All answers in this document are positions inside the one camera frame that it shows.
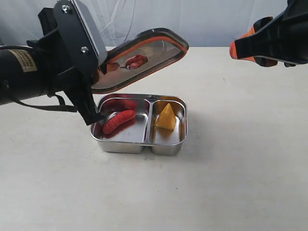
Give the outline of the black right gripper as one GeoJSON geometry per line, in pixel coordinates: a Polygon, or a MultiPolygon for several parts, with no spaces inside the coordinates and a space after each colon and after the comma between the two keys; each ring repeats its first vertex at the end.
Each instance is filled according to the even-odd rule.
{"type": "Polygon", "coordinates": [[[262,67],[308,63],[308,2],[289,0],[277,17],[267,16],[229,46],[235,60],[255,60],[262,67]]]}

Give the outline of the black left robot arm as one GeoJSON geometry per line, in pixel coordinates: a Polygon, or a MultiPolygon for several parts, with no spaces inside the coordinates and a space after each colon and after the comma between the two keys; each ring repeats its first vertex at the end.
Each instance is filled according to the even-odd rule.
{"type": "Polygon", "coordinates": [[[0,103],[79,113],[91,125],[104,118],[91,90],[97,69],[90,48],[69,49],[60,38],[1,47],[0,103]]]}

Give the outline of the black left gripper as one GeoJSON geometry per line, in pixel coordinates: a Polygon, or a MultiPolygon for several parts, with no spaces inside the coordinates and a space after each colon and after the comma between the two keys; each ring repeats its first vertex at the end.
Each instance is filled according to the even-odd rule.
{"type": "Polygon", "coordinates": [[[92,95],[91,87],[98,79],[98,57],[88,36],[43,36],[26,44],[39,55],[42,69],[27,98],[52,97],[62,91],[72,105],[59,104],[54,111],[79,112],[87,125],[103,118],[92,95]]]}

